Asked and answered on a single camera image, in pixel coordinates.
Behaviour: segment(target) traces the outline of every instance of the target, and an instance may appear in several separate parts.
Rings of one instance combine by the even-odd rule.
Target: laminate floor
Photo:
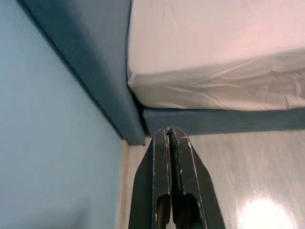
[[[305,228],[305,130],[200,135],[190,141],[212,177],[228,229]],[[122,229],[128,228],[133,179],[149,142],[129,147]]]

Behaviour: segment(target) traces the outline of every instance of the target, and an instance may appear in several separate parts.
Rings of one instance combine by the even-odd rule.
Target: bed
[[[131,144],[142,118],[151,135],[305,128],[303,1],[22,3]]]

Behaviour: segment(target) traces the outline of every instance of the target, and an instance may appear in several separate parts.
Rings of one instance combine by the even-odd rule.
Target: light wooden floor
[[[190,141],[210,172],[228,229],[305,228],[305,131],[201,135]],[[133,179],[149,142],[129,147],[121,229],[128,228]]]

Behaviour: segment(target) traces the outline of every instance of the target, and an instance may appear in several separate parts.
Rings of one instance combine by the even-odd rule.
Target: blue wall
[[[0,228],[112,229],[121,140],[14,0],[0,0]]]

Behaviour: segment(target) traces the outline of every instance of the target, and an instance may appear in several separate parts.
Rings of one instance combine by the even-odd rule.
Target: white bed sheet
[[[133,0],[128,84],[149,107],[305,106],[304,0]]]

